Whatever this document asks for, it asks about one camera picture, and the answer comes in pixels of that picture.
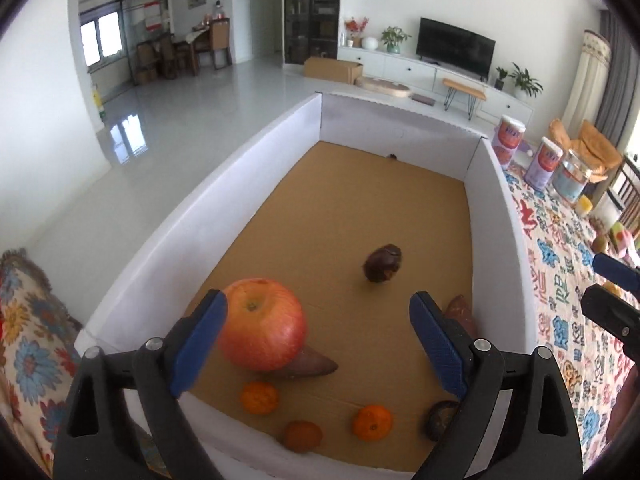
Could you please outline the small orange mandarin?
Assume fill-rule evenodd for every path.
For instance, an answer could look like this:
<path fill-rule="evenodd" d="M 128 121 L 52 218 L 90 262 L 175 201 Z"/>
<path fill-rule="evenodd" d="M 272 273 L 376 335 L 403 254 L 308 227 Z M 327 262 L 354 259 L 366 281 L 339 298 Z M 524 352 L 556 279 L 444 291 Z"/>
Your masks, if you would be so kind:
<path fill-rule="evenodd" d="M 266 416 L 278 408 L 279 391 L 270 382 L 254 380 L 254 382 L 248 382 L 243 386 L 240 402 L 243 410 L 248 414 Z"/>

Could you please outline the small purple sweet potato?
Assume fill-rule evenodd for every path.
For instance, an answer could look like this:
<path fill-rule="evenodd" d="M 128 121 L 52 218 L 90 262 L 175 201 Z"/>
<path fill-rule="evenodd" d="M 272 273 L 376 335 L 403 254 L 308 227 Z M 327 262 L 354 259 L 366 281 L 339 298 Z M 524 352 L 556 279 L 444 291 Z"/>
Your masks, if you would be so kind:
<path fill-rule="evenodd" d="M 465 296 L 455 296 L 446 307 L 444 315 L 450 320 L 457 321 L 473 339 L 478 337 L 477 322 Z"/>

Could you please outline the red apple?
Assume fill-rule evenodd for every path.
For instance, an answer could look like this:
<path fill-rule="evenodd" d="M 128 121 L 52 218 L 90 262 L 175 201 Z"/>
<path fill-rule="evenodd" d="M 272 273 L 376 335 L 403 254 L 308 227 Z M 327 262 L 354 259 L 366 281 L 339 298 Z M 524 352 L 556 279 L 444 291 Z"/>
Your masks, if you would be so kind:
<path fill-rule="evenodd" d="M 216 347 L 233 365 L 252 372 L 285 367 L 302 350 L 307 335 L 296 296 L 268 278 L 243 278 L 224 289 L 227 316 Z"/>

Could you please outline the large purple sweet potato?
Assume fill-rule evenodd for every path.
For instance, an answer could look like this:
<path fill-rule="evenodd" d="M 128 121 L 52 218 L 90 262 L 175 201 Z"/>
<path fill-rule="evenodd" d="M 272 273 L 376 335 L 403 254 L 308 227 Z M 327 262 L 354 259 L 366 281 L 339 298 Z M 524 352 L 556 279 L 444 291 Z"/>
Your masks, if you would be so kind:
<path fill-rule="evenodd" d="M 303 346 L 291 362 L 273 370 L 269 375 L 286 379 L 309 378 L 326 376 L 336 372 L 337 369 L 337 362 L 309 346 Z"/>

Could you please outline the dark brown passion fruit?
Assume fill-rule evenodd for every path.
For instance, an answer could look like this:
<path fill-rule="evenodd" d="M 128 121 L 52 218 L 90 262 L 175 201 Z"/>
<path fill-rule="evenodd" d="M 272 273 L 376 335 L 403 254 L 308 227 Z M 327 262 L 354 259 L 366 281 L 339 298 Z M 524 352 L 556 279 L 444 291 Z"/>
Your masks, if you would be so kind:
<path fill-rule="evenodd" d="M 401 263 L 401 249 L 394 244 L 387 244 L 372 252 L 363 263 L 362 270 L 369 282 L 384 283 L 397 274 Z"/>

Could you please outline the colourful snack bag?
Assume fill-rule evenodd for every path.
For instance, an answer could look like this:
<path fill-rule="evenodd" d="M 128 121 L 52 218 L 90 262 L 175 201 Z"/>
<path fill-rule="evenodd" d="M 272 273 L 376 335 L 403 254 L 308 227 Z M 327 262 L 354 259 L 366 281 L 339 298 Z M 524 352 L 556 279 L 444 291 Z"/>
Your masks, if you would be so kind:
<path fill-rule="evenodd" d="M 634 261 L 638 258 L 634 237 L 619 221 L 616 221 L 608 231 L 611 244 L 611 254 L 619 259 Z"/>

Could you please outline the green kiwi fruit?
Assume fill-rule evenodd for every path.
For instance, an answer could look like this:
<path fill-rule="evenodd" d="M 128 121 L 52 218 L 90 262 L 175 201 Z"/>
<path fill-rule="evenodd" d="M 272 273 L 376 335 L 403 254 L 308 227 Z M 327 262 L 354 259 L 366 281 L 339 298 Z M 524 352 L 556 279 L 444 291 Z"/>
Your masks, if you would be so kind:
<path fill-rule="evenodd" d="M 595 255 L 607 254 L 610 250 L 610 238 L 605 234 L 598 235 L 591 243 L 591 250 Z"/>

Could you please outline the small yellow container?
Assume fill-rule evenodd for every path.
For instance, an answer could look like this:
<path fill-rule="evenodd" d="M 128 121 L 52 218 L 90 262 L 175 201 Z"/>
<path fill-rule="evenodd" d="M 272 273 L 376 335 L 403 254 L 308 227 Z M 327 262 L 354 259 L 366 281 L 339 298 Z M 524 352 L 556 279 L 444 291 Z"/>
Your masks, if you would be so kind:
<path fill-rule="evenodd" d="M 592 211 L 593 204 L 591 200 L 585 196 L 581 195 L 574 203 L 574 211 L 578 215 L 579 218 L 586 218 L 590 211 Z"/>

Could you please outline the floral cushion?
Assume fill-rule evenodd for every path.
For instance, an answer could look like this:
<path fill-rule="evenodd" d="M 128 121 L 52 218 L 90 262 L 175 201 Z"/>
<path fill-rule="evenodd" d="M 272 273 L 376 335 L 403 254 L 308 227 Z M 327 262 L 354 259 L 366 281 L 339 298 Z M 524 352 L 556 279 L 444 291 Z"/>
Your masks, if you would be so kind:
<path fill-rule="evenodd" d="M 78 328 L 24 249 L 1 256 L 1 421 L 50 478 Z"/>

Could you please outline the clear jar blue label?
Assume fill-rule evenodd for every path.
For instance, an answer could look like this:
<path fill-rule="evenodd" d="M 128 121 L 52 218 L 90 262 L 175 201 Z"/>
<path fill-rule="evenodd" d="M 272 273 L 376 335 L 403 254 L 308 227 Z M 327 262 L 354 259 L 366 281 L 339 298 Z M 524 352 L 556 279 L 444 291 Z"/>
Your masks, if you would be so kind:
<path fill-rule="evenodd" d="M 552 186 L 568 204 L 574 205 L 586 187 L 592 169 L 571 148 L 563 156 L 552 178 Z"/>

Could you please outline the orange cushion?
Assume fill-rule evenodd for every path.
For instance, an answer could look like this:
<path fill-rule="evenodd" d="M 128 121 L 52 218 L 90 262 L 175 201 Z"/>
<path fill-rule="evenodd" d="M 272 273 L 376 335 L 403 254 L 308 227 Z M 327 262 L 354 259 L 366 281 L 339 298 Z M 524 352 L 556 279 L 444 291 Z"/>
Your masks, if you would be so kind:
<path fill-rule="evenodd" d="M 623 155 L 588 120 L 579 128 L 578 137 L 571 139 L 562 122 L 555 118 L 550 122 L 550 139 L 564 152 L 573 150 L 578 158 L 591 169 L 590 183 L 600 183 L 608 178 L 623 162 Z"/>

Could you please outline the purple label can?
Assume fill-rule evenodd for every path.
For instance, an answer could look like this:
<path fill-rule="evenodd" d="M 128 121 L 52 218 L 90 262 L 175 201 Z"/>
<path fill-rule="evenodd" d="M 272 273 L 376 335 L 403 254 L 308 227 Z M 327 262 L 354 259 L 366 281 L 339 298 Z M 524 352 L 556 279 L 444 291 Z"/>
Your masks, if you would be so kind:
<path fill-rule="evenodd" d="M 562 148 L 544 136 L 525 171 L 524 181 L 534 190 L 544 192 L 563 155 Z"/>

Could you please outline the white cardboard box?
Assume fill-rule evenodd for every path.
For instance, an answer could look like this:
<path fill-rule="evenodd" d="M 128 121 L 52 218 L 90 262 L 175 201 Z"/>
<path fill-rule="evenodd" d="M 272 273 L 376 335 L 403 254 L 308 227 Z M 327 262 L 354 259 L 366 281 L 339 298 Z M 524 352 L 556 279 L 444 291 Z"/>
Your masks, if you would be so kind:
<path fill-rule="evenodd" d="M 388 282 L 366 259 L 401 249 Z M 409 320 L 425 290 L 468 292 L 480 334 L 499 350 L 536 347 L 534 292 L 520 217 L 484 133 L 393 106 L 319 93 L 255 134 L 146 241 L 80 332 L 76 348 L 136 350 L 165 336 L 211 288 L 269 278 L 302 303 L 328 376 L 282 380 L 276 414 L 236 402 L 250 372 L 209 353 L 180 406 L 222 473 L 235 479 L 409 479 L 431 453 L 419 425 L 442 387 Z M 360 408 L 382 405 L 381 441 L 352 434 Z M 293 420 L 323 432 L 315 450 L 281 442 Z"/>

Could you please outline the black television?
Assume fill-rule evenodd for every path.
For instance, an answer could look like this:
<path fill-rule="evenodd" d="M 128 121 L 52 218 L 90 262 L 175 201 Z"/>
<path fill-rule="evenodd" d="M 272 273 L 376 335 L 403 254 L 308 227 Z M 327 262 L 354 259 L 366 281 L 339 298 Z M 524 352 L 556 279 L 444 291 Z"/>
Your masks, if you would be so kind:
<path fill-rule="evenodd" d="M 496 42 L 476 32 L 421 18 L 416 55 L 422 60 L 460 68 L 482 81 L 489 77 Z"/>

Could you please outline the dark glass cabinet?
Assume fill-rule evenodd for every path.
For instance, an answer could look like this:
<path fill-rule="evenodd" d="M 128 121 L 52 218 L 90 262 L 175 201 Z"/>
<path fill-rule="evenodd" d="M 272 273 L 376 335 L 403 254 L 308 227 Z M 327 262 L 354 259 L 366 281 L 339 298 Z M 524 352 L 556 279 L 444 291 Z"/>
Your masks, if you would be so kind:
<path fill-rule="evenodd" d="M 339 10 L 340 0 L 284 0 L 284 62 L 336 58 Z"/>

